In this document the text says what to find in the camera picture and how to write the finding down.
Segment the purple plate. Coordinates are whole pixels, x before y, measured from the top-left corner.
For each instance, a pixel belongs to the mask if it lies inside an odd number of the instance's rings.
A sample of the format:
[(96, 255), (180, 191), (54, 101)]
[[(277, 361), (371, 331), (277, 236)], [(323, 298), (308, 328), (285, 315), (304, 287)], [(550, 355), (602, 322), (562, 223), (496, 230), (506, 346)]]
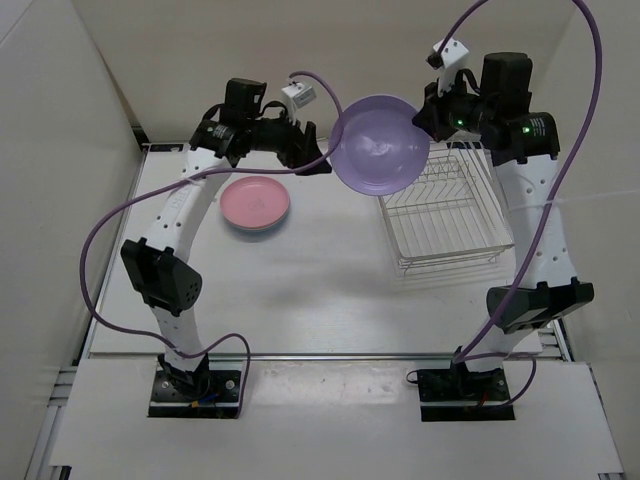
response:
[(431, 138), (412, 123), (417, 109), (391, 95), (371, 95), (349, 105), (330, 135), (337, 177), (368, 196), (402, 191), (427, 166)]

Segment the pink plate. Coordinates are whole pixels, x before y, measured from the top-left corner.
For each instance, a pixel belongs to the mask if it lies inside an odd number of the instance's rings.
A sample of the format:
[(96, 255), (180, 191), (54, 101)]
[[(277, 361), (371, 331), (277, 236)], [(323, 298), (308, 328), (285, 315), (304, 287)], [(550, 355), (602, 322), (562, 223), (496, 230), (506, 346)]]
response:
[(223, 217), (247, 227), (268, 225), (290, 207), (287, 189), (265, 176), (244, 177), (232, 182), (220, 196)]

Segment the blue plate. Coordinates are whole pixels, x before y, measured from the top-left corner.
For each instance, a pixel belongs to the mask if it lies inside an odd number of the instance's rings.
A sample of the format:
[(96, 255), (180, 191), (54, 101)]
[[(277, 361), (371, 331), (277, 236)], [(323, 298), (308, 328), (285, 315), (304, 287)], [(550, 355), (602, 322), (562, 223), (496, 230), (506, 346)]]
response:
[(233, 222), (231, 222), (229, 220), (226, 220), (226, 224), (230, 228), (233, 228), (233, 229), (241, 231), (241, 232), (263, 233), (263, 232), (274, 231), (274, 230), (277, 230), (277, 229), (281, 228), (288, 221), (288, 217), (289, 217), (289, 212), (285, 212), (283, 215), (281, 215), (279, 218), (274, 220), (272, 223), (270, 223), (268, 225), (258, 226), (258, 227), (242, 226), (240, 224), (233, 223)]

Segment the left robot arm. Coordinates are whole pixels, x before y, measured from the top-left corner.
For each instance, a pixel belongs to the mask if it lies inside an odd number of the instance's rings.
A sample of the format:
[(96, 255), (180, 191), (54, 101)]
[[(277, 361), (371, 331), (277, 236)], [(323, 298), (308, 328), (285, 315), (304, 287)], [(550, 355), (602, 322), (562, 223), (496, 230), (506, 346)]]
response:
[(252, 151), (273, 153), (299, 175), (328, 174), (316, 126), (297, 111), (315, 98), (314, 88), (291, 79), (276, 102), (263, 100), (264, 82), (233, 78), (222, 103), (202, 116), (182, 171), (184, 185), (169, 193), (162, 210), (137, 241), (127, 240), (121, 258), (128, 277), (156, 318), (168, 345), (159, 363), (170, 384), (188, 400), (211, 391), (209, 363), (195, 320), (201, 275), (189, 266), (190, 251), (216, 194), (239, 161)]

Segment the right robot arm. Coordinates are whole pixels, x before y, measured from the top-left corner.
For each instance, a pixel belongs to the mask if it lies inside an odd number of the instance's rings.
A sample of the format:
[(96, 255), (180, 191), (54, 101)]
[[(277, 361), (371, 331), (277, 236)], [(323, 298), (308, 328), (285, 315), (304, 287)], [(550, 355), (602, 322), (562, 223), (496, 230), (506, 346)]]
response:
[(426, 373), (437, 397), (488, 397), (502, 363), (528, 334), (594, 298), (571, 261), (562, 217), (553, 205), (559, 138), (552, 115), (530, 109), (532, 60), (524, 53), (485, 56), (482, 75), (466, 68), (467, 53), (436, 50), (428, 64), (439, 78), (426, 86), (412, 122), (435, 141), (459, 131), (477, 134), (489, 151), (514, 241), (516, 274), (508, 287), (487, 293), (489, 318), (454, 354), (449, 370)]

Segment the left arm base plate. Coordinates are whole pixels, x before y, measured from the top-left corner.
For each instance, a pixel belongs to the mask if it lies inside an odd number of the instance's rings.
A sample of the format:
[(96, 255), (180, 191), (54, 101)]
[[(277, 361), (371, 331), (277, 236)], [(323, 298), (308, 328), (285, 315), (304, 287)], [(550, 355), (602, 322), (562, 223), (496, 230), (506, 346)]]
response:
[(184, 395), (160, 367), (156, 367), (147, 417), (164, 419), (236, 419), (240, 412), (243, 372), (237, 368), (218, 369), (210, 363), (209, 378), (200, 394)]

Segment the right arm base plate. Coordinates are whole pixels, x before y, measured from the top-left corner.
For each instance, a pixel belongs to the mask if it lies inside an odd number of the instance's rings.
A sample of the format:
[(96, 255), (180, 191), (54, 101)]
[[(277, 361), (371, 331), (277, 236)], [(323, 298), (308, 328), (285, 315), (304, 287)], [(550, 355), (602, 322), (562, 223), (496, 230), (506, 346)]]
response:
[(409, 371), (406, 380), (418, 387), (422, 422), (515, 420), (503, 369), (469, 372), (464, 365)]

